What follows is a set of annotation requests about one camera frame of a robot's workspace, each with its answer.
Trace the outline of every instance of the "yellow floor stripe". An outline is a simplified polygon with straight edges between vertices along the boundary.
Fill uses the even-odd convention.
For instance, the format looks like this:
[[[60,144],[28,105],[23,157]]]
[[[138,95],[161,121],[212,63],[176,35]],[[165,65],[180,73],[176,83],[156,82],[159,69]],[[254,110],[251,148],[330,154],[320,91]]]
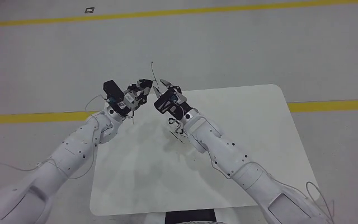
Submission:
[[[358,110],[358,100],[342,101],[319,101],[319,102],[290,102],[288,103],[291,113]]]
[[[96,21],[96,20],[115,20],[121,18],[171,16],[171,15],[214,13],[214,12],[272,10],[272,9],[279,9],[279,8],[299,8],[299,7],[311,7],[311,6],[329,6],[333,4],[356,4],[356,3],[358,3],[358,0],[316,0],[316,1],[309,1],[309,2],[284,2],[284,3],[273,3],[273,4],[254,4],[254,5],[247,5],[247,6],[189,8],[184,10],[163,10],[163,11],[134,12],[134,13],[106,14],[106,15],[93,15],[93,16],[86,15],[86,16],[75,16],[75,17],[65,17],[65,18],[40,18],[34,20],[2,21],[0,22],[0,26],[54,24],[60,22],[85,22],[85,21]]]
[[[358,110],[358,100],[289,102],[291,113]],[[41,122],[74,122],[88,117],[86,112],[64,112],[43,114],[6,114],[0,115],[0,124],[41,123]]]

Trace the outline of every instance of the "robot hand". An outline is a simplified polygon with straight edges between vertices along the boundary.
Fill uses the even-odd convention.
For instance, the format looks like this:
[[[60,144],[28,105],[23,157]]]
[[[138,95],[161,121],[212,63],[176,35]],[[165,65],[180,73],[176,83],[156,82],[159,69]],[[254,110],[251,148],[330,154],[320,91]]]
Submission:
[[[131,84],[124,92],[113,81],[103,84],[103,90],[107,93],[107,102],[119,115],[126,117],[130,111],[137,110],[147,102],[147,96],[152,88],[152,80],[139,80],[137,84]]]
[[[117,86],[113,80],[103,84],[103,90],[107,93],[106,102],[103,111],[110,120],[111,124],[101,132],[100,144],[106,143],[116,136],[119,126],[128,117],[128,114],[147,102],[147,97],[152,88],[152,80],[139,80],[137,84],[131,84],[124,92]]]
[[[158,98],[154,106],[162,114],[169,112],[177,120],[181,120],[192,108],[187,104],[186,97],[181,94],[179,86],[173,86],[170,82],[162,79],[161,82],[168,90],[161,94],[159,89],[153,87]]]

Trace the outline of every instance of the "table top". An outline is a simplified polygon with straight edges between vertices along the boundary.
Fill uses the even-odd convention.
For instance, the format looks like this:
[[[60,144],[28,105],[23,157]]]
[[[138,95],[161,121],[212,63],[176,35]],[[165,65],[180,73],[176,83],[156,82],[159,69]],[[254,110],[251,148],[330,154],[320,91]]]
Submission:
[[[282,91],[260,85],[183,92],[190,106],[221,126],[278,180],[305,192],[317,183]],[[207,153],[170,131],[155,95],[98,148],[90,209],[97,216],[252,206],[233,180],[214,170]]]

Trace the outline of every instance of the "cable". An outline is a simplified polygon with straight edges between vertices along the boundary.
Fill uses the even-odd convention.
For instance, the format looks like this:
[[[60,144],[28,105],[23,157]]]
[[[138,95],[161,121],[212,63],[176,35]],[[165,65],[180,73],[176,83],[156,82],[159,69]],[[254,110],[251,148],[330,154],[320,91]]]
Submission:
[[[150,67],[152,68],[152,73],[153,73],[153,76],[154,76],[154,80],[157,83],[158,89],[160,90],[158,81],[157,81],[156,76],[154,75],[154,72],[153,72],[153,62],[150,64]]]
[[[315,200],[313,199],[311,193],[310,193],[309,190],[308,190],[308,184],[311,184],[312,186],[314,186],[315,189],[318,191],[319,195],[322,197],[322,199],[323,199],[323,201],[324,201],[324,204],[326,205],[326,208],[327,208],[327,211],[328,211],[329,216],[326,214],[326,212],[323,212],[323,211],[322,211],[322,212],[323,212],[327,217],[329,217],[329,218],[331,219],[331,221],[332,221],[333,224],[335,224],[335,221],[333,220],[333,216],[332,216],[332,214],[331,214],[331,211],[329,210],[328,204],[327,204],[326,199],[324,198],[324,196],[323,196],[321,190],[319,190],[319,188],[318,188],[315,184],[313,184],[311,181],[307,181],[307,182],[306,182],[306,190],[307,190],[307,192],[308,192],[308,195],[309,195],[309,197],[311,198],[311,200],[313,201],[313,203],[314,203],[318,208],[319,208],[318,204],[315,202]]]
[[[208,151],[208,154],[209,154],[209,157],[210,157],[211,166],[212,166],[214,169],[218,170],[221,174],[223,174],[223,175],[225,176],[225,178],[226,178],[226,179],[230,180],[231,178],[228,178],[228,177],[226,176],[226,174],[225,174],[225,173],[223,173],[223,172],[222,172],[221,170],[219,170],[218,168],[214,167],[214,164],[213,164],[213,159],[211,158],[211,154],[210,154],[210,152],[209,152],[209,151]]]
[[[0,165],[8,166],[8,167],[10,167],[10,168],[13,168],[13,169],[18,170],[18,171],[23,171],[23,172],[30,172],[30,171],[32,171],[32,170],[36,170],[37,168],[39,168],[38,166],[36,166],[35,168],[29,169],[29,170],[25,170],[25,169],[21,169],[21,168],[15,167],[15,166],[11,166],[11,165],[9,165],[9,164],[4,164],[3,162],[0,162]]]
[[[101,94],[99,94],[99,95],[97,95],[96,97],[94,97],[92,100],[90,100],[90,101],[86,104],[86,106],[84,107],[85,112],[86,112],[87,114],[89,114],[91,117],[93,117],[93,118],[96,120],[96,122],[97,122],[97,126],[96,126],[96,128],[93,130],[93,133],[92,133],[92,143],[93,143],[93,138],[94,138],[94,136],[95,136],[95,131],[100,128],[100,123],[98,122],[97,118],[95,118],[92,114],[90,114],[90,113],[87,111],[87,106],[88,106],[95,98],[97,98],[97,97],[99,97],[99,96],[101,96],[104,100],[106,100]],[[68,178],[68,180],[76,180],[76,179],[79,179],[79,178],[85,176],[85,175],[90,171],[90,169],[91,169],[92,166],[93,166],[93,163],[95,162],[95,148],[94,148],[93,144],[92,144],[92,151],[93,151],[93,152],[92,152],[92,163],[91,163],[91,166],[88,168],[88,170],[87,170],[84,174],[82,174],[81,176],[78,176],[78,177],[76,177],[76,178]]]

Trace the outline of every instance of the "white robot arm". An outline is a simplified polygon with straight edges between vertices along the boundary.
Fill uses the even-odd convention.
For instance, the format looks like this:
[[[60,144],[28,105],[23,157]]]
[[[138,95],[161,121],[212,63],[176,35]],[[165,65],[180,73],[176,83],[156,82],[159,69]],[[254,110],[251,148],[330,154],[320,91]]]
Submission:
[[[233,179],[260,206],[268,223],[332,223],[314,202],[275,181],[249,153],[223,138],[222,130],[186,102],[178,86],[165,80],[163,94],[154,87],[159,112],[169,112],[181,122],[191,144],[201,153],[208,152],[213,166],[227,179]]]
[[[107,104],[71,133],[52,155],[15,185],[0,189],[1,224],[43,224],[59,188],[91,156],[111,140],[130,111],[147,102],[153,81],[139,80],[122,92],[114,81],[103,84]]]

